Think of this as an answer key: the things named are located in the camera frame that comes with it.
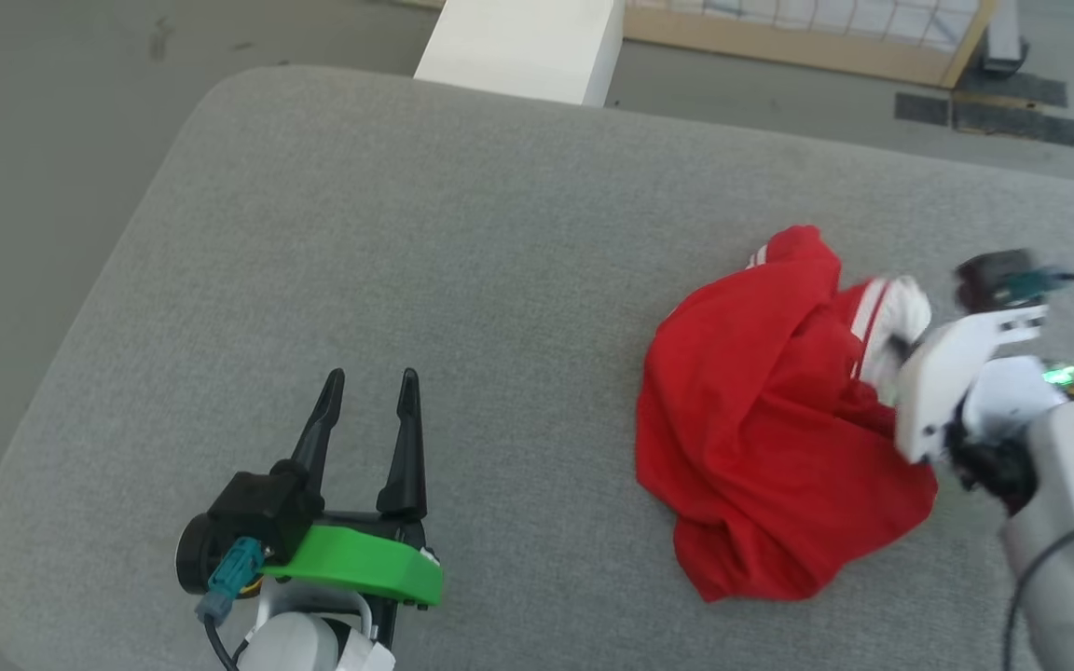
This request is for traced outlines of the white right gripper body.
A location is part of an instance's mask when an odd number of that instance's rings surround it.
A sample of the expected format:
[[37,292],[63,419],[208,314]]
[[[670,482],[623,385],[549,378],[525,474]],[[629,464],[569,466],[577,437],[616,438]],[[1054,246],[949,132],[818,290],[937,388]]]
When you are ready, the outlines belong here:
[[969,313],[926,335],[898,376],[895,446],[909,463],[940,460],[945,425],[1003,345],[1037,338],[1047,306]]

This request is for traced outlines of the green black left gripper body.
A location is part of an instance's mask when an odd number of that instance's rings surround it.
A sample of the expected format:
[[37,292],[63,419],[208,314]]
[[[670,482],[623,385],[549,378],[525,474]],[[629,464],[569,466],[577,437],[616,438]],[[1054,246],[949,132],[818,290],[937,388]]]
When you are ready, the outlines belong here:
[[333,514],[313,524],[290,559],[268,559],[272,579],[319,583],[402,604],[442,603],[442,565],[423,522],[378,514]]

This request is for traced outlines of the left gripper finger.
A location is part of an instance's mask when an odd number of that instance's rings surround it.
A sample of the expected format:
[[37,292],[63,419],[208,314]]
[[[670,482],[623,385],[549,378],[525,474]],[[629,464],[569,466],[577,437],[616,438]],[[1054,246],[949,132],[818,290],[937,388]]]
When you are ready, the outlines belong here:
[[402,373],[396,415],[400,431],[393,447],[392,463],[376,507],[384,517],[422,521],[429,514],[423,424],[420,403],[420,378],[413,368]]
[[316,497],[321,496],[329,441],[342,413],[344,386],[345,373],[342,368],[328,374],[291,456],[304,477],[304,488]]

